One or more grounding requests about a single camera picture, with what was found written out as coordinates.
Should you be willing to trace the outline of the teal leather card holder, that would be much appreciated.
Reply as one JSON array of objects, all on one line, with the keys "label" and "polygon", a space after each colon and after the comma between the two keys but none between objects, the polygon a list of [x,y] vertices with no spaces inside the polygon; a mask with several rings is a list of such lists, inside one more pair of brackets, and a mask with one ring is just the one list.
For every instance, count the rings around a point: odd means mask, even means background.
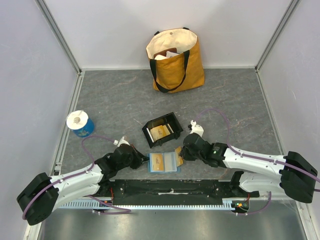
[{"label": "teal leather card holder", "polygon": [[184,163],[181,156],[175,152],[150,153],[147,168],[150,173],[168,174],[180,171]]}]

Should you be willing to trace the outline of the black plastic tray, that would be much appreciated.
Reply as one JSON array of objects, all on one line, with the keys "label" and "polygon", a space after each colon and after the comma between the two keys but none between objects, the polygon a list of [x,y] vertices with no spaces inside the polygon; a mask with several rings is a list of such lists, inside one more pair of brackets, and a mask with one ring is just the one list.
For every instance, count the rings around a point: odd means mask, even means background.
[{"label": "black plastic tray", "polygon": [[148,121],[143,127],[142,132],[150,148],[162,146],[164,143],[177,140],[183,128],[173,112],[157,117]]}]

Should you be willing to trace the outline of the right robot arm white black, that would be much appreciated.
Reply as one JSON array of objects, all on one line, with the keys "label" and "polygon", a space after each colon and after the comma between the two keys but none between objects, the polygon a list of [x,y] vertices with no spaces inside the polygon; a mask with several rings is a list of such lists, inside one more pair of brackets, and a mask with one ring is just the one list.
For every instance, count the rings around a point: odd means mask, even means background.
[{"label": "right robot arm white black", "polygon": [[306,204],[313,201],[318,172],[297,152],[289,151],[287,155],[249,152],[225,143],[209,143],[193,132],[184,138],[180,154],[186,161],[201,160],[213,168],[241,169],[229,184],[235,197],[262,191],[285,193]]}]

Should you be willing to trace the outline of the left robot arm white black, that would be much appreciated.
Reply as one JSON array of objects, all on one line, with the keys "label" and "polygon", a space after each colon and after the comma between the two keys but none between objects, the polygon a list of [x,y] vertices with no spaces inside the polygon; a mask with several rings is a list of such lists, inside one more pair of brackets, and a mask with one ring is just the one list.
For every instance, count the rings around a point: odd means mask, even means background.
[{"label": "left robot arm white black", "polygon": [[110,179],[125,168],[138,169],[149,158],[134,146],[123,143],[92,164],[69,173],[36,175],[16,198],[22,219],[29,225],[45,220],[62,205],[85,196],[106,196]]}]

